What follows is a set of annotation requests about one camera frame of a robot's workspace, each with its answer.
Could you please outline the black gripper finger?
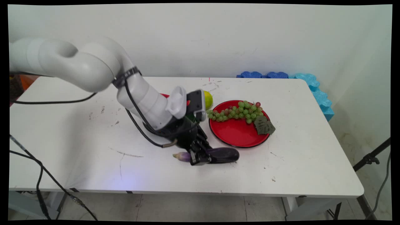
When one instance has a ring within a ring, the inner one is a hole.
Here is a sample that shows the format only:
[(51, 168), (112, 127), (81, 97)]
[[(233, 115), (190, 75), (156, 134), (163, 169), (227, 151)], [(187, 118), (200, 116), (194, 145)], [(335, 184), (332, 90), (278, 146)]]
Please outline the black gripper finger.
[(211, 149), (211, 146), (208, 142), (192, 142), (188, 150), (190, 155), (190, 165), (200, 166), (211, 163), (211, 156), (208, 153), (209, 149)]
[(208, 137), (203, 131), (203, 129), (201, 127), (197, 127), (197, 142), (200, 148), (203, 150), (212, 149), (207, 139)]

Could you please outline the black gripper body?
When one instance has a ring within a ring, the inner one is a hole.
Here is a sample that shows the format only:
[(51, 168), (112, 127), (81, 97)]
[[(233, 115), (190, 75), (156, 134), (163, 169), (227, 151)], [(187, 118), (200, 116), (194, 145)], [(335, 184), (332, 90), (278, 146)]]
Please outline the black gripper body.
[(197, 127), (200, 126), (200, 120), (194, 116), (186, 116), (180, 120), (172, 119), (172, 123), (166, 127), (151, 131), (149, 126), (146, 129), (159, 137), (164, 137), (170, 141), (176, 140), (179, 148), (189, 150), (192, 142), (197, 142)]

